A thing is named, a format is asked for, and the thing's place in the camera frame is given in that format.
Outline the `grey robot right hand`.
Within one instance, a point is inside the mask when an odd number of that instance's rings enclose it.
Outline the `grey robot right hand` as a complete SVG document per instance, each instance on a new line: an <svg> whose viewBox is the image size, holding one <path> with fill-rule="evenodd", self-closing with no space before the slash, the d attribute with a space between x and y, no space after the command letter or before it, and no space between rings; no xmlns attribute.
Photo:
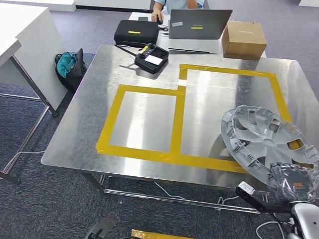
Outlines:
<svg viewBox="0 0 319 239"><path fill-rule="evenodd" d="M275 198L282 203L314 202L315 183L308 169L296 164L271 163Z"/></svg>

